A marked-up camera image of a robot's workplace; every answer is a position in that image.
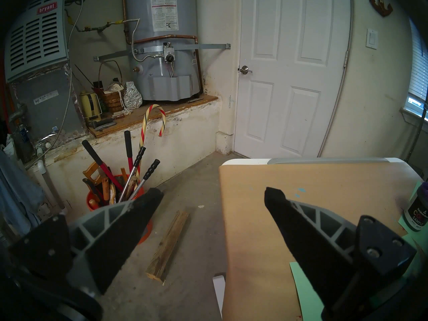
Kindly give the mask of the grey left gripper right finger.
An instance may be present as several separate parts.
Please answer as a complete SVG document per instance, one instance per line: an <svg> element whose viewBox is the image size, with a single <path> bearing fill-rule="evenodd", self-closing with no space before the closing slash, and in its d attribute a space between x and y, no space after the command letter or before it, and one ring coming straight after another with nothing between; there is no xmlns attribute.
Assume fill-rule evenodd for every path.
<svg viewBox="0 0 428 321"><path fill-rule="evenodd" d="M266 188L264 204L324 308L356 309L361 304L357 226L327 209L289 200L273 187Z"/></svg>

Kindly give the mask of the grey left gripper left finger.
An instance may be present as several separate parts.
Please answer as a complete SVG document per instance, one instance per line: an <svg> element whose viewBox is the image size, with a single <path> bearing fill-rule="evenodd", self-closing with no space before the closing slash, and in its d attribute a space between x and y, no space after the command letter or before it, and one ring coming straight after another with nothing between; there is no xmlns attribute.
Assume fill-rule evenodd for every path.
<svg viewBox="0 0 428 321"><path fill-rule="evenodd" d="M144 234L164 193L150 188L134 200L104 206L68 226L73 265L68 282L105 294Z"/></svg>

